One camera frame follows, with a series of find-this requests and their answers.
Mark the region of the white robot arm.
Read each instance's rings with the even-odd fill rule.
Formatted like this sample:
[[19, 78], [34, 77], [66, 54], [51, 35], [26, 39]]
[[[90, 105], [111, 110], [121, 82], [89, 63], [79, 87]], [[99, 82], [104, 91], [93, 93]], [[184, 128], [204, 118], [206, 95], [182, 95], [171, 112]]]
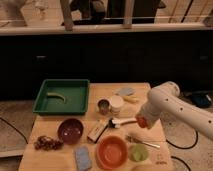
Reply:
[[182, 101], [179, 95], [179, 86], [171, 81], [151, 88], [136, 114], [139, 126], [151, 129], [161, 113], [167, 112], [213, 141], [213, 113]]

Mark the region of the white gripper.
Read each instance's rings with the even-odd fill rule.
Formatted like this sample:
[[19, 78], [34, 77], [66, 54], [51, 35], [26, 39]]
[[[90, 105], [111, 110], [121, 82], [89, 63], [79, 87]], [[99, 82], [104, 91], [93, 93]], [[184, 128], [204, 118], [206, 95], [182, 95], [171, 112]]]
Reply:
[[139, 112], [136, 114], [136, 120], [140, 117], [144, 117], [147, 122], [147, 129], [151, 129], [156, 121], [160, 118], [161, 110], [152, 105], [151, 103], [145, 103], [141, 106]]

